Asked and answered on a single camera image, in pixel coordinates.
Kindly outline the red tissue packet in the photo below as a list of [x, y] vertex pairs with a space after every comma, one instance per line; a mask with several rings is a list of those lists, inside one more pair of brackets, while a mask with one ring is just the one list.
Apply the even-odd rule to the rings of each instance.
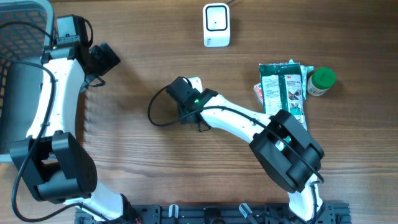
[[263, 92], [262, 92], [262, 85], [260, 83], [255, 84], [253, 86], [253, 90], [255, 95], [257, 96], [258, 101], [260, 102], [261, 105], [264, 104], [264, 97], [263, 97]]

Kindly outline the green 3M gloves pack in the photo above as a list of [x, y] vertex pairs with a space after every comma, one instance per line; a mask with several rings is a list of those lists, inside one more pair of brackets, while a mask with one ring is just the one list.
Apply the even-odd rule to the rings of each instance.
[[302, 67], [298, 63], [260, 64], [259, 73], [264, 112], [275, 115], [280, 110], [291, 113], [307, 128], [304, 113]]

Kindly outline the teal tissue pack wrapper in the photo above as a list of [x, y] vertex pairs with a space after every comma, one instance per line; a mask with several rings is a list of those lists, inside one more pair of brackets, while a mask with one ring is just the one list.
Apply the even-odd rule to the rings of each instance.
[[302, 95], [303, 95], [303, 99], [306, 100], [307, 99], [307, 76], [309, 73], [314, 71], [314, 66], [305, 66], [305, 65], [301, 65], [298, 62], [294, 62], [292, 59], [289, 60], [288, 64], [295, 64], [295, 65], [299, 65], [300, 66], [300, 71], [302, 74]]

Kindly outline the green lid jar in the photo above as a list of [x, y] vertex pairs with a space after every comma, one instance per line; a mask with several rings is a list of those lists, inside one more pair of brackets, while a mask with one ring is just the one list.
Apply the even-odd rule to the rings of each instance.
[[307, 92], [313, 96], [322, 96], [335, 82], [335, 72], [328, 67], [321, 67], [307, 80]]

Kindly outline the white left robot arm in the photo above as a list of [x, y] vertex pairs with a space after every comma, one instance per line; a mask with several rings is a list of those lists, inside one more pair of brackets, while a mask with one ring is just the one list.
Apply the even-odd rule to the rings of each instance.
[[58, 37], [44, 47], [44, 73], [35, 118], [25, 139], [10, 147], [15, 184], [25, 183], [39, 202], [77, 207], [103, 223], [140, 223], [127, 198], [98, 180], [93, 159], [75, 137], [79, 94], [120, 59], [108, 44], [93, 44], [91, 24], [80, 16], [57, 19]]

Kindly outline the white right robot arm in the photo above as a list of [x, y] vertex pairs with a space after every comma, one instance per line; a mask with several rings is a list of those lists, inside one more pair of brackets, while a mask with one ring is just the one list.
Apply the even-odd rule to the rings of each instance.
[[288, 111], [268, 115], [228, 101], [197, 78], [176, 78], [166, 89], [177, 103], [179, 122], [227, 131], [246, 141], [271, 178], [289, 195], [289, 208], [299, 219], [315, 222], [323, 203], [317, 185], [325, 153]]

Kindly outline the white barcode scanner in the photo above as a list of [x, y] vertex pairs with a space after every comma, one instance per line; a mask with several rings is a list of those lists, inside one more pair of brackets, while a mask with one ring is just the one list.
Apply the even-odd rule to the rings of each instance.
[[231, 39], [230, 10], [226, 3], [203, 7], [203, 43], [205, 47], [226, 47]]

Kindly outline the grey plastic basket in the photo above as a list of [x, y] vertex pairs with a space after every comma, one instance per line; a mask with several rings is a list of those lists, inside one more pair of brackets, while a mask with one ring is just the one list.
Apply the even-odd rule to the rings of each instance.
[[[40, 63], [53, 35], [49, 1], [1, 1], [1, 55]], [[9, 144], [25, 138], [37, 111], [44, 71], [1, 59], [1, 162], [11, 163]]]

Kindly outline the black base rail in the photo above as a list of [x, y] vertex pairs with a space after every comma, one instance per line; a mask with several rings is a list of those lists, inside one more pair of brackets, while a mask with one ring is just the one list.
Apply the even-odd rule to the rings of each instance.
[[[289, 209], [287, 203], [267, 203], [265, 205], [213, 205], [213, 206], [170, 206], [134, 205], [141, 216], [141, 223], [153, 224], [204, 224], [204, 223], [312, 223], [302, 221]], [[244, 214], [243, 207], [249, 208]], [[90, 214], [77, 209], [74, 223], [97, 222]], [[315, 223], [352, 223], [348, 203], [324, 202], [317, 212]]]

